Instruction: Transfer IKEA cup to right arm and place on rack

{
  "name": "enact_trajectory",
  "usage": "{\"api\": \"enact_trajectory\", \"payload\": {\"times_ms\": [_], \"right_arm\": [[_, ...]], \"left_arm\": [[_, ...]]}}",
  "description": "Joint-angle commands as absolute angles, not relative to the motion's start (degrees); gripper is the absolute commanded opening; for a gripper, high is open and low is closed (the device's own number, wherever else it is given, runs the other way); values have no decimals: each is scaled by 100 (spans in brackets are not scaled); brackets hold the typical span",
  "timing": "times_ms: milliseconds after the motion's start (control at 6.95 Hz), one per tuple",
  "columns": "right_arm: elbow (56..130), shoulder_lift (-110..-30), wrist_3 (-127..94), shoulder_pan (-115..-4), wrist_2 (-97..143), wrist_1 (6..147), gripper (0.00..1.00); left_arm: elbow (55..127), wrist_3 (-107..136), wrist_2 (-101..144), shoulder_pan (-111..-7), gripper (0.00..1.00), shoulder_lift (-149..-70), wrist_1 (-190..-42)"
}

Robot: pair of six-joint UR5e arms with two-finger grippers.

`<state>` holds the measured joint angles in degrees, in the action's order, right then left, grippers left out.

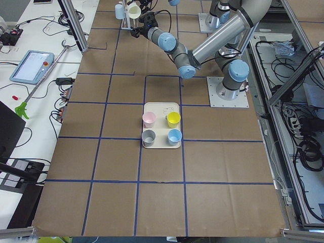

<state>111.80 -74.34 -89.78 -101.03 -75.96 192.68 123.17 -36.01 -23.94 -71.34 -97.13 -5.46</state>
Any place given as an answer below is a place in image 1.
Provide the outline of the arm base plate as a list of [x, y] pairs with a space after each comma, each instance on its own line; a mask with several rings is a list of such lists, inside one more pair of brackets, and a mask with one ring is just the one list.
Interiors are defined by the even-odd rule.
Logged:
[[220, 18], [208, 13], [199, 13], [198, 21], [201, 33], [212, 33], [222, 26]]
[[223, 86], [223, 77], [208, 76], [207, 86], [212, 108], [249, 108], [243, 84], [238, 90], [232, 91]]

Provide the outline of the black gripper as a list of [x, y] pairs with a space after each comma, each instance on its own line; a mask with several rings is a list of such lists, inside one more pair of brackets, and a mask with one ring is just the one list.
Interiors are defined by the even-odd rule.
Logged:
[[158, 29], [158, 25], [144, 25], [142, 27], [132, 28], [130, 30], [131, 36], [138, 38], [140, 35], [145, 38], [152, 38], [153, 32]]

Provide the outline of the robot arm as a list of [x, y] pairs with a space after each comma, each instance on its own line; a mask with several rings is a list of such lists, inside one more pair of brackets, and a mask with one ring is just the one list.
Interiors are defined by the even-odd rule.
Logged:
[[161, 12], [166, 12], [169, 15], [170, 26], [172, 28], [172, 15], [168, 10], [152, 11], [147, 8], [150, 1], [140, 1], [140, 7], [143, 8], [144, 13], [139, 17], [139, 22], [143, 25], [140, 27], [132, 27], [130, 33], [133, 37], [139, 38], [144, 36], [146, 39], [157, 45], [162, 49], [175, 64], [178, 71], [195, 70], [190, 63], [188, 49], [184, 44], [171, 34], [170, 31], [164, 31], [159, 27], [156, 16]]
[[238, 55], [270, 5], [271, 1], [212, 1], [206, 23], [214, 27], [213, 34], [193, 50], [172, 57], [180, 76], [193, 77], [203, 62], [214, 56], [224, 75], [216, 87], [217, 95], [234, 100], [250, 72]]

